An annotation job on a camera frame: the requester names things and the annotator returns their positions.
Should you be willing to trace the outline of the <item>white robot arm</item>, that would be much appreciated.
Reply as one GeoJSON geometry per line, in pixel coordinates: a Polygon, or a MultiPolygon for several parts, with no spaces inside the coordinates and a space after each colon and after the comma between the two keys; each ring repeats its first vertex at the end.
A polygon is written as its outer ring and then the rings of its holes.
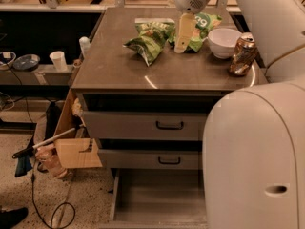
{"type": "Polygon", "coordinates": [[[203,134],[209,229],[305,229],[304,8],[236,0],[268,84],[225,95],[203,134]]]}

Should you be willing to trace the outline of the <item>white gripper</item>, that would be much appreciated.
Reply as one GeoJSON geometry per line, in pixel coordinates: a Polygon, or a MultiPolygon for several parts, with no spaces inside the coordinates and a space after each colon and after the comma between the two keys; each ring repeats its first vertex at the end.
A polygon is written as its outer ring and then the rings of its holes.
{"type": "Polygon", "coordinates": [[[196,20],[195,14],[204,10],[210,0],[174,0],[176,8],[183,12],[175,35],[174,51],[183,53],[193,36],[196,20]]]}

